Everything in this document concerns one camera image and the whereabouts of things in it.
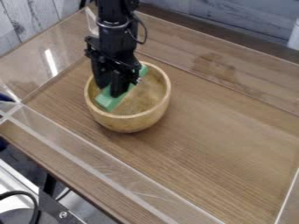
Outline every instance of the black cable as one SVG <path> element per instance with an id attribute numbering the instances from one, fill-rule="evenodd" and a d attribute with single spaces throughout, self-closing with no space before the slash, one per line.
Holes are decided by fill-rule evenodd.
<path id="1" fill-rule="evenodd" d="M 56 201 L 60 202 L 60 200 L 64 199 L 70 193 L 71 193 L 71 189 L 60 197 L 58 197 Z"/>
<path id="2" fill-rule="evenodd" d="M 138 44 L 143 45 L 143 44 L 146 43 L 146 41 L 147 41 L 147 36 L 148 36 L 148 30 L 147 30 L 147 27 L 146 27 L 146 23 L 144 23 L 144 21 L 138 17 L 138 15 L 136 15 L 134 12 L 131 13 L 131 15 L 132 15 L 134 20 L 135 20 L 135 21 L 144 27 L 144 40 L 143 40 L 143 41 L 138 40 L 136 37 L 135 37 L 135 35 L 134 35 L 134 33 L 130 31 L 130 29 L 127 29 L 127 31 L 128 31 L 128 33 L 130 33 L 131 38 L 135 40 L 135 42 L 136 42 Z"/>
<path id="3" fill-rule="evenodd" d="M 10 198 L 12 196 L 16 196 L 16 195 L 24 195 L 24 196 L 27 196 L 32 200 L 34 212 L 32 212 L 32 219 L 31 219 L 30 224 L 36 224 L 38 214 L 39 214 L 38 200 L 28 192 L 23 192 L 23 191 L 6 192 L 6 193 L 0 194 L 0 200 L 4 200 L 4 199 L 7 199 L 7 198 Z"/>

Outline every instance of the wooden table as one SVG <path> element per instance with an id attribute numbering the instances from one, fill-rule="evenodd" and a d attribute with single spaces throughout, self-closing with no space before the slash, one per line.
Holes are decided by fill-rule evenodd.
<path id="1" fill-rule="evenodd" d="M 34 127 L 40 131 L 50 129 L 50 135 L 44 136 L 64 147 L 64 156 L 60 148 L 52 150 L 43 138 L 36 140 L 10 119 L 0 126 L 2 136 L 124 223 L 175 223 L 175 218 L 182 221 L 178 223 L 218 223 L 200 209 L 226 223 L 275 223 L 299 167 L 299 118 L 291 114 L 298 114 L 299 109 L 299 66 L 143 15 L 151 36 L 136 56 L 168 73 L 172 101 L 166 117 L 151 129 L 132 135 L 118 134 L 95 123 L 84 102 L 83 88 L 91 70 L 83 57 L 87 34 L 83 18 L 79 13 L 32 40 L 40 41 L 58 30 L 63 32 L 64 25 L 70 35 L 64 37 L 72 41 L 63 37 L 66 45 L 54 45 L 54 49 L 64 52 L 64 59 L 72 56 L 71 62 L 79 59 L 76 63 L 48 84 L 35 85 L 42 86 L 38 90 L 11 85 L 24 96 L 27 107 L 60 125 L 42 128 L 38 121 Z M 12 55 L 31 51 L 30 47 L 24 49 L 27 45 Z M 10 64 L 10 57 L 11 54 L 2 58 L 0 64 Z M 18 80 L 18 73 L 11 77 Z M 82 138 L 71 141 L 66 129 Z M 170 206 L 174 218 L 167 220 L 170 217 L 155 210 L 168 209 L 163 203 L 152 210 L 146 209 L 135 197 L 124 195 L 88 171 L 90 167 L 100 171 L 99 164 L 106 163 L 106 154 L 94 146 L 146 175 L 158 184 L 155 187 L 166 187 L 168 192 L 159 192 L 160 196 L 178 195 L 176 212 L 186 217 L 175 216 L 175 208 Z M 68 153 L 88 166 L 78 166 Z M 194 219 L 199 217 L 194 211 L 202 212 L 202 220 Z"/>

